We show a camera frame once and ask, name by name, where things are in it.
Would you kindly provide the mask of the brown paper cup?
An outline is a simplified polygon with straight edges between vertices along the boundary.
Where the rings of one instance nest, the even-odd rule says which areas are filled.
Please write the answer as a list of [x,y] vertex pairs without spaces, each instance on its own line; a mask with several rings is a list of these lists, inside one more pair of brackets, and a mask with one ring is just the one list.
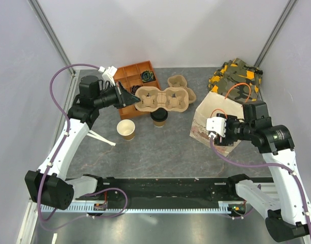
[[156,127],[162,127],[164,126],[166,123],[166,120],[163,120],[163,121],[157,121],[157,120],[154,120],[153,121],[153,124],[156,126]]
[[135,124],[130,119],[123,119],[117,124],[118,134],[125,140],[132,140],[135,137]]

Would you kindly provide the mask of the white paper takeout bag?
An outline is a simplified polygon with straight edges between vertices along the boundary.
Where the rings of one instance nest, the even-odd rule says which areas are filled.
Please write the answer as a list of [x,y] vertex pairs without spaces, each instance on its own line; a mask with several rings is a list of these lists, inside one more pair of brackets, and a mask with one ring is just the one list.
[[223,117],[234,115],[238,119],[243,119],[242,103],[251,101],[251,86],[245,82],[228,85],[214,83],[211,85],[210,92],[196,108],[190,136],[202,144],[210,147],[210,141],[206,130],[208,118],[217,116],[218,113]]

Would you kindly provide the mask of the black plastic cup lid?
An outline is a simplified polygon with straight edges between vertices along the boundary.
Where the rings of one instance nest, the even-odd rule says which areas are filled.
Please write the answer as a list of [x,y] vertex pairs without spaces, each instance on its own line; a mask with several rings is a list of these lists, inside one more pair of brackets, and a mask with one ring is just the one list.
[[168,118],[168,111],[164,108],[159,108],[156,111],[151,112],[150,117],[153,121],[163,122]]

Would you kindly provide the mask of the cardboard cup carrier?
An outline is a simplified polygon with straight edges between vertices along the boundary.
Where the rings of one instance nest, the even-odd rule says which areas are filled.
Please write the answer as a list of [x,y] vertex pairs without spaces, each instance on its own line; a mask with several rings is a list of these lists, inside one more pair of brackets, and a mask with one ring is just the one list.
[[167,80],[168,85],[170,87],[180,87],[183,88],[187,91],[188,95],[189,95],[189,103],[194,103],[196,101],[196,94],[194,93],[194,91],[188,87],[188,82],[185,79],[184,76],[182,75],[173,75],[171,77],[168,78]]
[[160,108],[166,111],[184,112],[189,106],[188,92],[179,87],[159,90],[157,87],[144,86],[137,89],[135,96],[140,102],[135,108],[141,112],[154,112]]

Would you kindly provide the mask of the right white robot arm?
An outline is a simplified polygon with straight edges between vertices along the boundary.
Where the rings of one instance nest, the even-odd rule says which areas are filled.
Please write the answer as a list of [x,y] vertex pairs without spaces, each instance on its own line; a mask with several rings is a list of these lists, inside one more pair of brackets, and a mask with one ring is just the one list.
[[311,204],[304,189],[296,162],[295,145],[286,126],[272,125],[267,104],[252,101],[242,105],[243,118],[219,113],[206,120],[210,147],[231,146],[236,141],[250,141],[265,163],[258,167],[270,170],[278,199],[260,190],[246,175],[229,178],[226,195],[240,197],[264,219],[276,242],[309,237],[311,243]]

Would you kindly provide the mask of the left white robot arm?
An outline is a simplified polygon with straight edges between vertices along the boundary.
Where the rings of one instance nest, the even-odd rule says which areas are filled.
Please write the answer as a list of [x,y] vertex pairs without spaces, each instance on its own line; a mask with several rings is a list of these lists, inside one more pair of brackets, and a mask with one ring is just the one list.
[[106,82],[106,89],[101,89],[101,84],[103,82],[97,76],[81,78],[79,94],[66,113],[64,131],[47,159],[36,171],[28,171],[24,178],[33,202],[65,210],[73,199],[86,194],[93,200],[104,196],[104,187],[98,184],[96,176],[84,175],[67,180],[69,165],[80,143],[99,117],[100,109],[109,106],[121,109],[141,100],[129,93],[119,81],[114,85]]

